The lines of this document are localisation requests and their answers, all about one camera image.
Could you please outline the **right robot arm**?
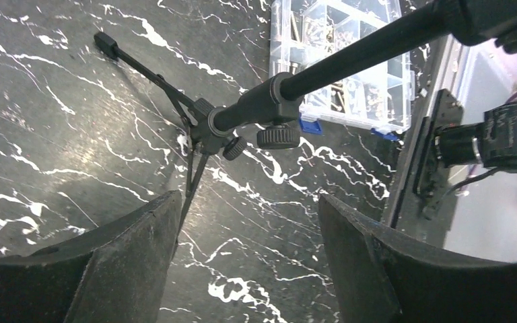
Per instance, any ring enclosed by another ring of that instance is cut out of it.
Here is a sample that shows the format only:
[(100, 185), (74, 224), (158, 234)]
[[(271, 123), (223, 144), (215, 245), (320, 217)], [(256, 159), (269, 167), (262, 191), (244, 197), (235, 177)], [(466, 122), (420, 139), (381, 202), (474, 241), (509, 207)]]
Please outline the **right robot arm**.
[(487, 169), (448, 188), (440, 200), (498, 172), (517, 173), (517, 92), (505, 104), (485, 112), (482, 122), (437, 126), (432, 149), (445, 168), (481, 164)]

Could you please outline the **tripod stand with clip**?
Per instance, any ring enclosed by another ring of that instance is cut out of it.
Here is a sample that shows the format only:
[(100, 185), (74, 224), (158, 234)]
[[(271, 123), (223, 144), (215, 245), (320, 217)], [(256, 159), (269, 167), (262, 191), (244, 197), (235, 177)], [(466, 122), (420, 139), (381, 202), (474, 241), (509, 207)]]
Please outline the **tripod stand with clip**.
[[(353, 50), (380, 45), (375, 59), (386, 61), (446, 35), (461, 44), (474, 46), (494, 40), (509, 54), (517, 53), (517, 1), (432, 1), (352, 44)], [(104, 32), (94, 35), (96, 46), (113, 60), (122, 60), (165, 91), (186, 127), (192, 150), (202, 153), (200, 162), (188, 163), (186, 215), (198, 188), (207, 160), (221, 153), (236, 159), (246, 147), (245, 140), (233, 134), (246, 124), (265, 124), (257, 133), (262, 149), (291, 149), (299, 145), (300, 132), (291, 127), (299, 118), (299, 106), (306, 94), (322, 88), (314, 67), (297, 74), (281, 72), (240, 96), (227, 108), (212, 106), (207, 100), (192, 100), (170, 85), (161, 75), (120, 49), (116, 40)]]

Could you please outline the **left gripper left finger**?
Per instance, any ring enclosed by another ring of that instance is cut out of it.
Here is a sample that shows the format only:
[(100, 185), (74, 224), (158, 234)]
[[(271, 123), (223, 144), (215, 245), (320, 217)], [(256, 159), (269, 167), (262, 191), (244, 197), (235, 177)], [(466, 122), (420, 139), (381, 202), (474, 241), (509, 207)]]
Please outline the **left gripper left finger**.
[(173, 190), (70, 240), (0, 258), (0, 322), (155, 322), (181, 208)]

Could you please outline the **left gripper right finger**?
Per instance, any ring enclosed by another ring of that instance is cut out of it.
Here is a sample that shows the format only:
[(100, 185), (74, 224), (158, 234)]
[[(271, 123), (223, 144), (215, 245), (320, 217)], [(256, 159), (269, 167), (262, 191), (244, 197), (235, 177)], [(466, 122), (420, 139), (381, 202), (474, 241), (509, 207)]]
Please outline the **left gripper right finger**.
[(517, 322), (517, 262), (431, 246), (329, 194), (318, 218), (342, 322)]

